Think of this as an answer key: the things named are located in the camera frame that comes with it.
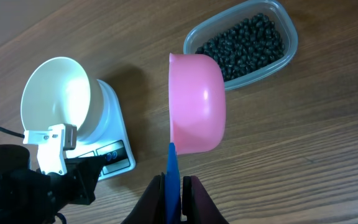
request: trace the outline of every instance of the black bean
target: black bean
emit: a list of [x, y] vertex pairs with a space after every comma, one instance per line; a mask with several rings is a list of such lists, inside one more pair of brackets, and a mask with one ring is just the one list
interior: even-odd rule
[[271, 29], [265, 29], [265, 35], [271, 35], [272, 34], [272, 30]]
[[266, 47], [270, 47], [272, 45], [272, 41], [271, 40], [268, 40], [268, 41], [266, 41]]
[[253, 16], [252, 18], [252, 24], [256, 24], [258, 23], [258, 17], [257, 16]]
[[269, 49], [265, 49], [264, 54], [270, 56], [272, 54], [272, 51]]
[[280, 38], [280, 33], [276, 30], [276, 32], [274, 32], [274, 37], [276, 39], [279, 39]]
[[263, 30], [259, 30], [258, 34], [256, 35], [256, 38], [260, 39], [261, 37], [263, 37], [264, 35], [264, 31]]
[[251, 68], [251, 71], [255, 71], [256, 70], [256, 65], [252, 64], [252, 65], [249, 65], [249, 67]]
[[254, 57], [259, 58], [262, 54], [258, 52], [254, 52]]
[[249, 37], [249, 41], [253, 42], [256, 40], [256, 35], [255, 34], [252, 34], [250, 37]]
[[248, 53], [250, 53], [250, 54], [252, 54], [252, 53], [254, 53], [254, 47], [253, 46], [249, 46], [248, 47]]
[[266, 15], [264, 15], [264, 17], [262, 18], [262, 21], [263, 21], [264, 23], [268, 22], [268, 21], [269, 21], [269, 17], [266, 16]]
[[259, 28], [259, 27], [262, 27], [263, 26], [263, 22], [262, 21], [259, 21], [258, 23], [256, 23], [256, 28]]
[[246, 66], [245, 72], [246, 72], [246, 74], [249, 74], [251, 72], [251, 69], [249, 66]]

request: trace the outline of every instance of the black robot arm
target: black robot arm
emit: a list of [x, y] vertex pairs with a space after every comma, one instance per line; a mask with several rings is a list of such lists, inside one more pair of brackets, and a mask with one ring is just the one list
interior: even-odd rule
[[65, 175], [44, 175], [28, 168], [26, 148], [1, 145], [0, 223], [53, 223], [65, 205], [89, 205], [105, 163], [104, 156], [65, 159]]

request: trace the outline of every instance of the white bowl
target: white bowl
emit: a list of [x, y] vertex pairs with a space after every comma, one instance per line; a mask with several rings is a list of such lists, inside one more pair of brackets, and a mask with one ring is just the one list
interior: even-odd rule
[[21, 102], [25, 130], [47, 130], [55, 124], [74, 124], [78, 140], [97, 127], [103, 111], [103, 95], [96, 79], [67, 57], [41, 64], [27, 82]]

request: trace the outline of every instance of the wood grain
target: wood grain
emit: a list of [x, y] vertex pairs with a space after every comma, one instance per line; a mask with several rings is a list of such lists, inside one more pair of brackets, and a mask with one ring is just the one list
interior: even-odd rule
[[[120, 99], [137, 167], [100, 182], [91, 206], [64, 208], [70, 223], [120, 223], [165, 170], [168, 54], [182, 53], [194, 26], [240, 2], [72, 0], [0, 46], [5, 128], [23, 130], [22, 90], [52, 57], [79, 61]], [[180, 156], [181, 175], [197, 175], [231, 223], [358, 223], [358, 1], [281, 3], [298, 32], [295, 58], [226, 92], [223, 142]], [[20, 142], [0, 133], [0, 143]]]

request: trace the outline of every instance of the plastic container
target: plastic container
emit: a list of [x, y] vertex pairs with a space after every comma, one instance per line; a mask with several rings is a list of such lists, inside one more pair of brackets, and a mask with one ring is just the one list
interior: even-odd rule
[[187, 35], [183, 45], [183, 53], [194, 54], [197, 48], [210, 38], [228, 30], [245, 18], [252, 18], [259, 12], [267, 15], [271, 21], [275, 22], [276, 30], [281, 34], [285, 44], [284, 57], [243, 77], [225, 82], [224, 88], [225, 90], [239, 88], [277, 72], [286, 66], [295, 55], [298, 48], [298, 34], [284, 7], [274, 0], [249, 0], [202, 22]]

